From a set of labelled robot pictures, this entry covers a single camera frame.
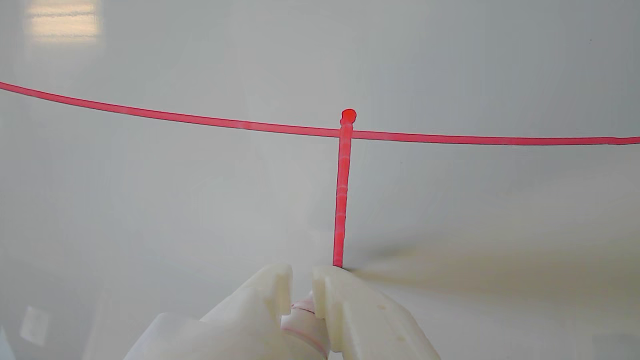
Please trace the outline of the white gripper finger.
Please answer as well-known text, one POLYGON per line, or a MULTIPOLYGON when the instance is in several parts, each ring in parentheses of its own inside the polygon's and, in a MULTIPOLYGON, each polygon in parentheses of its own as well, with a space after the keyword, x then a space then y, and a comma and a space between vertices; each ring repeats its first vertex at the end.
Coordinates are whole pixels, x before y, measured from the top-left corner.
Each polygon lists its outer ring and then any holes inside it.
POLYGON ((214 360, 290 358, 281 319, 291 312, 292 277, 289 264, 267 265, 201 318, 214 360))
POLYGON ((335 266, 311 274, 315 316, 327 326, 330 349, 345 360, 439 360, 404 306, 335 266))

